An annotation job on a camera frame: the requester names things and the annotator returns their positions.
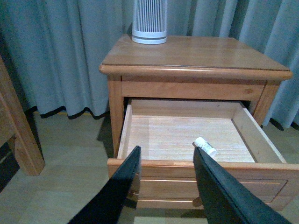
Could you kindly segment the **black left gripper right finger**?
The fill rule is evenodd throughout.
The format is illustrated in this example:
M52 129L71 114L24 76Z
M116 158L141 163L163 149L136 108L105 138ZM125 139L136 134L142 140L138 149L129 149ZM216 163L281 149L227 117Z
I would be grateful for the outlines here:
M199 195L210 224L288 224L200 147L193 163Z

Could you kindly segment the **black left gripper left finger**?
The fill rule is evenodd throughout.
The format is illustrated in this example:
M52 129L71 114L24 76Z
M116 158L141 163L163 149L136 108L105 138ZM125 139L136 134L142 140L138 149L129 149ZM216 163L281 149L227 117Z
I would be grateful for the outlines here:
M100 192L70 224L133 224L140 191L141 147L135 146Z

